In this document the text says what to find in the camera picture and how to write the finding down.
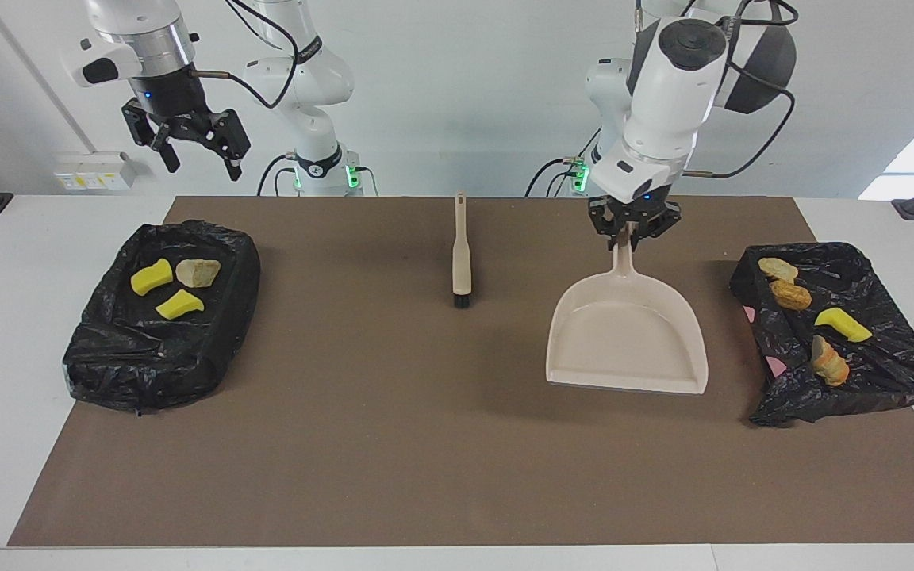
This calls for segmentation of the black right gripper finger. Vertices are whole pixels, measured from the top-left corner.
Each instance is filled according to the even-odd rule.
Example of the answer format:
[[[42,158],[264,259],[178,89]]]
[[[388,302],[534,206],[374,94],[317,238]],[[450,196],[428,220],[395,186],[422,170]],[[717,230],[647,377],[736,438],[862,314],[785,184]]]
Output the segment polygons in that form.
[[[134,144],[145,146],[162,158],[168,173],[175,173],[180,167],[180,159],[175,153],[171,138],[171,124],[167,120],[155,121],[140,105],[140,102],[126,102],[122,115],[129,129]]]
[[[234,109],[225,109],[220,113],[196,109],[195,116],[198,143],[222,159],[229,180],[238,181],[242,177],[240,163],[251,148],[238,113]]]

